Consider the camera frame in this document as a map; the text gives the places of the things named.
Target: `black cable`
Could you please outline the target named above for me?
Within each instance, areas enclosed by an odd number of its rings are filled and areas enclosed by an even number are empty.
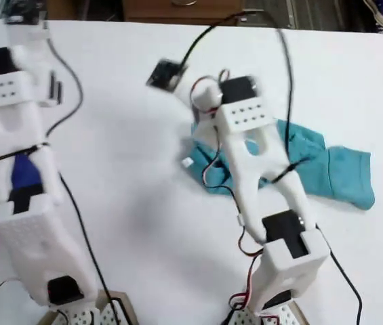
[[[28,154],[28,155],[30,155],[33,152],[36,152],[37,150],[39,150],[42,146],[49,146],[49,144],[47,142],[44,142],[44,143],[42,143],[40,145],[34,145],[34,146],[31,146],[31,147],[26,148],[26,149],[21,149],[21,150],[17,150],[17,151],[11,152],[9,154],[4,154],[3,156],[0,156],[0,160],[11,158],[11,157],[17,156],[19,154]]]
[[[356,296],[357,300],[359,301],[359,308],[358,308],[358,310],[357,310],[357,322],[356,322],[356,324],[357,324],[357,325],[360,325],[361,311],[363,310],[363,301],[361,300],[361,295],[359,294],[359,292],[358,292],[357,289],[355,288],[354,284],[351,282],[351,280],[350,280],[350,278],[348,277],[348,275],[346,275],[345,270],[344,270],[343,267],[340,265],[338,259],[337,259],[336,256],[334,255],[333,250],[331,249],[328,240],[325,238],[325,236],[324,236],[324,234],[323,234],[321,228],[318,226],[318,224],[316,224],[316,228],[322,233],[322,236],[324,237],[325,241],[327,242],[327,245],[328,245],[329,250],[330,250],[330,256],[331,256],[331,258],[333,259],[334,264],[336,264],[336,266],[338,267],[340,273],[342,274],[342,276],[344,277],[344,279],[346,280],[346,282],[348,283],[348,285],[350,286],[350,288],[351,288],[352,291],[354,292],[354,295]]]
[[[224,19],[221,19],[215,23],[213,23],[211,26],[206,28],[191,44],[190,48],[186,52],[184,58],[182,59],[180,63],[180,68],[179,71],[182,71],[182,69],[185,67],[186,61],[189,59],[191,52],[193,52],[194,48],[197,46],[199,41],[209,32],[211,32],[215,27],[218,27],[219,25],[228,22],[234,18],[239,18],[239,17],[244,17],[244,16],[252,16],[259,14],[261,15],[264,19],[269,20],[272,26],[275,28],[277,31],[277,34],[280,38],[281,44],[283,46],[283,53],[285,55],[285,63],[287,66],[287,73],[289,77],[289,92],[288,92],[288,103],[287,103],[287,124],[286,124],[286,130],[285,130],[285,150],[287,157],[289,158],[289,125],[291,121],[291,107],[292,107],[292,101],[294,97],[294,73],[292,72],[292,64],[291,64],[291,58],[289,54],[289,48],[287,46],[286,38],[283,33],[283,31],[280,28],[279,23],[275,20],[273,15],[271,15],[269,12],[266,12],[264,10],[244,10],[242,12],[237,12],[235,14],[229,15],[225,17]]]
[[[48,26],[48,22],[47,21],[44,22],[44,29],[48,29],[49,30],[49,26]],[[46,137],[49,137],[52,134],[52,132],[59,125],[61,125],[65,121],[67,121],[70,117],[72,117],[82,107],[83,102],[84,102],[84,90],[83,90],[83,85],[81,84],[81,81],[80,81],[77,73],[69,66],[69,64],[64,60],[64,58],[62,58],[62,56],[57,52],[57,50],[54,47],[54,44],[53,44],[53,41],[51,40],[51,38],[49,38],[47,40],[47,44],[48,44],[48,47],[51,50],[52,54],[63,65],[63,67],[65,67],[65,69],[68,70],[68,72],[70,73],[72,78],[74,78],[74,80],[75,80],[75,82],[77,84],[77,89],[78,89],[78,93],[79,93],[79,101],[78,101],[77,105],[74,107],[74,109],[71,110],[67,115],[63,116],[59,121],[54,123],[47,130]],[[98,273],[98,276],[99,276],[99,278],[101,280],[102,288],[105,291],[105,294],[107,296],[108,302],[111,304],[111,307],[113,309],[113,314],[115,316],[115,321],[119,325],[120,321],[119,321],[119,316],[117,315],[117,310],[116,310],[115,306],[113,305],[113,300],[111,298],[110,291],[107,288],[107,285],[106,285],[105,280],[104,280],[104,276],[102,275],[101,269],[100,269],[100,267],[98,265],[98,262],[96,261],[95,254],[94,254],[94,252],[92,250],[92,246],[90,244],[89,237],[87,235],[87,232],[86,232],[86,229],[85,229],[85,226],[84,226],[84,222],[83,222],[83,218],[81,217],[81,212],[79,210],[77,202],[75,201],[74,196],[72,195],[72,192],[70,191],[70,188],[66,184],[66,182],[65,182],[65,180],[64,180],[64,178],[63,178],[61,173],[59,173],[59,176],[60,176],[60,179],[61,179],[61,181],[63,183],[63,186],[66,189],[66,191],[68,192],[69,198],[72,201],[72,204],[73,204],[73,206],[75,208],[75,212],[77,213],[77,216],[78,216],[78,220],[79,220],[79,223],[80,223],[80,226],[81,226],[81,231],[83,232],[83,236],[84,236],[84,239],[85,239],[85,242],[86,242],[86,245],[87,245],[87,249],[89,250],[90,256],[91,256],[92,261],[93,261],[93,263],[95,265],[95,268],[96,268],[96,271]]]
[[[95,254],[92,250],[92,246],[91,246],[90,241],[89,241],[89,236],[87,235],[87,232],[86,232],[86,229],[84,226],[84,221],[83,221],[83,218],[81,216],[80,209],[77,205],[77,201],[74,199],[74,196],[73,196],[72,192],[70,191],[70,188],[68,187],[68,184],[65,182],[61,173],[59,173],[59,176],[60,176],[60,180],[62,181],[62,184],[63,184],[66,192],[69,195],[70,200],[72,201],[75,212],[77,213],[78,220],[79,220],[79,223],[81,226],[81,231],[83,232],[83,236],[84,236],[84,241],[87,245],[87,249],[89,250],[90,257],[92,258],[92,261],[94,262],[94,265],[95,265],[96,271],[98,273],[99,279],[101,280],[102,288],[104,289],[105,294],[106,294],[107,299],[108,299],[108,302],[111,304],[111,308],[113,309],[113,314],[115,316],[116,324],[120,324],[119,316],[117,315],[116,307],[113,305],[113,299],[111,298],[110,291],[108,291],[107,285],[106,285],[105,280],[104,280],[104,276],[102,275],[101,269],[98,265],[98,262],[96,261]]]
[[[61,310],[57,310],[57,312],[64,317],[64,319],[66,320],[66,324],[70,325],[68,316]]]
[[[233,308],[230,309],[229,313],[227,314],[226,318],[221,322],[221,325],[228,325],[229,322],[232,320],[233,314],[237,311],[236,308],[240,305],[240,303],[235,303],[233,305]]]
[[[83,85],[81,84],[81,81],[79,77],[77,76],[77,73],[69,66],[69,64],[60,56],[60,54],[57,52],[56,48],[54,47],[53,41],[51,38],[47,40],[49,49],[53,53],[53,55],[56,57],[56,59],[65,67],[65,69],[68,70],[72,78],[75,80],[78,88],[78,93],[79,93],[79,101],[77,105],[74,107],[73,110],[71,110],[67,115],[63,116],[59,121],[55,122],[47,131],[47,137],[51,135],[51,133],[59,126],[61,125],[64,121],[68,120],[70,117],[72,117],[78,110],[82,107],[83,101],[84,101],[84,91],[83,91]]]
[[[202,184],[206,188],[213,189],[213,190],[215,190],[217,188],[224,188],[225,190],[228,190],[230,195],[233,198],[233,201],[235,202],[235,205],[237,206],[238,213],[241,213],[241,209],[239,208],[239,204],[237,202],[237,199],[235,198],[235,193],[233,192],[233,190],[230,187],[225,186],[225,185],[209,186],[205,181],[205,174],[206,174],[207,170],[209,168],[211,168],[211,166],[217,161],[217,159],[221,153],[221,141],[220,141],[220,135],[218,133],[218,128],[216,126],[214,126],[214,130],[216,132],[216,137],[217,137],[217,152],[216,152],[216,155],[214,156],[214,158],[209,162],[209,164],[204,168],[204,170],[202,170],[202,176],[201,176],[202,177]]]
[[[290,164],[288,167],[286,167],[284,171],[281,172],[279,176],[277,176],[271,181],[271,184],[276,184],[278,181],[280,181],[280,179],[284,178],[286,174],[295,170],[295,168],[297,168],[298,165],[301,165],[302,163],[305,163],[306,161],[309,161],[309,160],[310,160],[309,158],[303,158],[297,162],[294,162],[293,164]]]

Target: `white table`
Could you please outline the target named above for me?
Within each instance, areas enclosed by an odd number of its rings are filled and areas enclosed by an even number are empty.
[[[109,287],[128,293],[143,325],[219,324],[249,265],[236,247],[235,206],[205,193],[179,164],[192,114],[174,97],[145,87],[157,60],[182,58],[203,27],[51,26],[86,94],[83,109],[52,143]],[[0,45],[4,39],[0,34]],[[287,31],[287,39],[296,78],[294,122],[322,132],[329,145],[372,152],[372,210],[310,200],[363,297],[362,324],[383,324],[383,36]],[[273,30],[219,28],[198,46],[190,65],[202,74],[224,67],[234,75],[253,72],[275,115],[285,116],[286,72]],[[74,83],[63,78],[65,105],[45,110],[48,125],[77,100]],[[285,208],[274,190],[260,195],[262,215]],[[69,203],[63,218],[81,240]],[[11,274],[0,246],[0,279]],[[331,260],[298,303],[312,325],[355,323],[357,300]],[[0,290],[0,324],[31,325],[44,312],[19,284]]]

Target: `white plastic bracket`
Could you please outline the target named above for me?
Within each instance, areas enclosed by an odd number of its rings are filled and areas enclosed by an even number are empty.
[[[93,266],[66,231],[50,195],[32,196],[28,211],[17,214],[12,201],[1,203],[0,239],[9,249],[16,274],[39,305],[51,305],[46,284],[60,276],[70,276],[77,282],[84,294],[78,303],[96,300]]]

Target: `wooden cabinet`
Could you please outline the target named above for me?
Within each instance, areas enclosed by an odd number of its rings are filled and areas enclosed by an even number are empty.
[[[241,11],[241,0],[123,0],[125,20],[164,24],[211,24]]]

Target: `perforated metal plate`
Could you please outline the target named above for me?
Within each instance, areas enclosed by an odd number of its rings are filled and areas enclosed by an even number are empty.
[[[280,319],[280,325],[303,325],[304,323],[299,321],[292,310],[287,306],[274,309],[268,316],[278,316]],[[261,325],[261,318],[263,318],[264,325],[275,325],[277,321],[275,319],[269,319],[255,316],[248,309],[236,311],[233,314],[232,320],[229,325]]]

